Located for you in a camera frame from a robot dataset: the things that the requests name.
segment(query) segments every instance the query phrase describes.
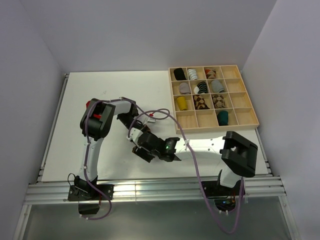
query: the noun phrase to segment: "empty compartment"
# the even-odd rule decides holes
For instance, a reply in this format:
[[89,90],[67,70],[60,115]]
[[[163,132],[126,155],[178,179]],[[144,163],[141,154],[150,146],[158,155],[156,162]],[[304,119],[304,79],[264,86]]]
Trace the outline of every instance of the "empty compartment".
[[233,108],[232,103],[231,103],[231,99],[230,99],[230,96],[229,96],[228,93],[211,93],[211,98],[213,98],[214,95],[221,95],[223,97],[224,106],[225,106],[226,109],[232,109]]
[[194,69],[196,71],[196,75],[198,77],[198,80],[205,80],[206,79],[206,74],[205,74],[205,71],[204,71],[204,68],[202,66],[195,66],[195,67],[187,67],[187,70],[189,69]]
[[199,128],[218,127],[218,120],[214,110],[199,110],[195,112]]
[[171,84],[172,84],[172,93],[173,93],[173,95],[184,95],[184,94],[180,93],[180,91],[179,91],[179,86],[182,83],[188,84],[189,89],[190,89],[190,85],[189,85],[189,81],[188,80],[186,80],[186,81],[172,81]]
[[[192,100],[194,99],[194,96],[195,96],[195,95],[200,95],[201,97],[203,97],[204,102],[205,102],[205,104],[207,105],[207,107],[208,107],[209,109],[214,109],[214,104],[213,104],[213,102],[212,102],[211,95],[210,95],[209,93],[208,93],[208,94],[204,94],[204,93],[201,93],[201,94],[193,94],[193,95],[192,95]],[[203,110],[203,109],[196,109],[196,106],[195,106],[194,102],[193,102],[193,106],[194,106],[194,109],[195,109],[196,111],[201,111],[201,110]]]
[[222,86],[223,86],[223,88],[224,88],[224,93],[227,93],[227,92],[228,92],[228,88],[227,88],[227,85],[226,85],[225,80],[223,80],[223,79],[208,79],[208,80],[207,80],[207,83],[208,83],[208,86],[209,86],[210,93],[212,93],[212,94],[217,94],[217,92],[214,92],[214,89],[212,88],[212,82],[213,82],[214,80],[217,80],[217,81],[219,81],[219,82],[222,84]]
[[175,69],[182,69],[183,72],[184,72],[184,76],[185,76],[185,79],[188,80],[188,72],[187,72],[187,68],[186,67],[175,67],[175,68],[170,68],[170,76],[171,76],[171,81],[177,81],[176,77],[175,77],[175,74],[174,74],[174,70]]
[[179,105],[178,105],[178,102],[177,102],[177,98],[180,98],[180,97],[184,97],[185,98],[185,101],[186,101],[186,106],[187,106],[187,111],[190,111],[190,110],[195,110],[195,106],[194,106],[194,101],[192,99],[192,96],[191,95],[180,95],[180,96],[173,96],[173,99],[174,99],[174,107],[175,107],[175,111],[178,112],[178,111],[181,111],[179,109]]
[[234,108],[251,108],[251,102],[246,92],[230,93],[230,98]]
[[204,74],[206,74],[206,69],[214,70],[215,71],[215,79],[223,79],[224,78],[220,66],[204,66],[203,69],[204,69]]
[[176,120],[183,129],[192,129],[198,127],[195,111],[179,111],[175,114]]
[[256,114],[252,108],[235,108],[234,111],[239,125],[258,124]]
[[208,83],[207,83],[206,80],[192,80],[192,81],[190,81],[190,86],[191,86],[191,92],[192,92],[192,94],[198,94],[198,93],[195,93],[195,87],[196,87],[199,83],[202,83],[202,82],[205,82],[207,91],[208,91],[208,93],[209,93],[209,86],[208,86]]
[[225,79],[239,79],[241,78],[240,72],[236,65],[232,66],[221,66],[223,77]]
[[225,79],[225,84],[228,88],[228,92],[245,92],[246,88],[241,78],[229,78]]
[[215,115],[218,115],[221,111],[227,111],[228,112],[228,126],[234,126],[238,125],[238,121],[236,118],[235,111],[232,108],[221,108],[215,110]]

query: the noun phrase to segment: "white table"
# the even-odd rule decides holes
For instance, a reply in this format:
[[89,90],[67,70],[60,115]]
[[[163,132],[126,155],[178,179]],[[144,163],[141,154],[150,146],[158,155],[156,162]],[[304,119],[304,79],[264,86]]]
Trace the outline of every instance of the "white table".
[[[125,71],[125,72],[73,72],[66,84],[56,125],[45,159],[43,182],[66,181],[69,173],[77,174],[82,163],[84,136],[80,120],[86,110],[86,102],[92,98],[117,99],[127,97],[136,101],[143,110],[168,108],[173,110],[170,96],[168,71]],[[159,120],[148,124],[160,138],[174,137],[172,120]],[[259,145],[255,130],[237,131]],[[157,158],[151,163],[132,153],[133,144],[126,139],[128,131],[114,117],[111,130],[104,139],[98,161],[100,180],[137,180],[176,177],[195,177],[193,160],[165,162]],[[223,132],[190,133],[189,139],[215,138]],[[198,159],[201,176],[217,176],[225,165],[221,160]],[[258,149],[256,174],[268,174],[265,160]]]

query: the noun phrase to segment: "wooden organizer box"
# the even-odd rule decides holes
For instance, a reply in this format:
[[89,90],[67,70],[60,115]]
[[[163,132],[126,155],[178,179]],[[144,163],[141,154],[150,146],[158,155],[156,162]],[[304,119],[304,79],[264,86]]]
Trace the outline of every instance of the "wooden organizer box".
[[[259,126],[259,121],[237,65],[182,67],[186,80],[176,80],[174,70],[177,68],[169,68],[170,90],[174,117],[185,133],[246,130],[256,129]],[[207,68],[216,71],[215,79],[206,78],[205,69]],[[188,69],[196,70],[197,80],[189,80]],[[223,85],[223,93],[213,92],[211,86],[213,80],[219,80]],[[206,82],[207,84],[208,93],[201,93],[200,95],[210,109],[195,109],[193,101],[194,88],[200,82]],[[180,93],[179,85],[181,83],[189,85],[191,94]],[[212,96],[215,94],[224,97],[226,108],[214,108]],[[181,96],[184,96],[187,102],[187,110],[185,111],[180,111],[176,101]],[[218,124],[217,114],[221,111],[228,112],[227,126],[219,126]],[[177,125],[175,125],[175,129],[177,134],[181,133]]]

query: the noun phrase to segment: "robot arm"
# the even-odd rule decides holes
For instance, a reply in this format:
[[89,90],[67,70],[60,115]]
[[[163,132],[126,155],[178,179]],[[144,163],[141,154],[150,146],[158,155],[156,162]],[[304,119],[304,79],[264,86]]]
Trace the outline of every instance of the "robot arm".
[[[97,101],[99,100],[93,98],[87,103],[87,109],[80,122],[82,134],[87,139],[85,121],[88,118],[87,132],[91,144],[86,172],[89,181],[95,186],[98,179],[97,166],[101,144],[110,131],[114,115],[117,115],[117,119],[127,129],[129,129],[134,118],[138,116],[136,106],[128,101],[98,103],[92,114],[88,115],[89,109]],[[128,140],[135,144],[132,152],[148,163],[155,156],[166,162],[192,158],[192,153],[183,138],[170,137],[163,140],[151,133],[148,126],[138,121],[133,124]],[[191,139],[188,143],[197,158],[213,161],[222,159],[226,163],[226,167],[219,175],[219,184],[222,187],[233,188],[241,177],[250,178],[255,175],[258,147],[236,132],[228,131],[226,136],[212,139]],[[88,199],[96,194],[85,179],[84,162],[81,163],[79,173],[74,179],[74,186],[83,192]]]

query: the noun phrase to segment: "gray floor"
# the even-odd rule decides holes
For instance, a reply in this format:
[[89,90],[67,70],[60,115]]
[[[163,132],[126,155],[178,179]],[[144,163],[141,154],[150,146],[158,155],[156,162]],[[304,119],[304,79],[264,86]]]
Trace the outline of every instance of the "gray floor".
[[[221,216],[232,227],[235,214]],[[203,200],[114,203],[103,220],[79,218],[76,204],[35,205],[24,240],[288,240],[277,197],[249,198],[235,234],[222,233]]]

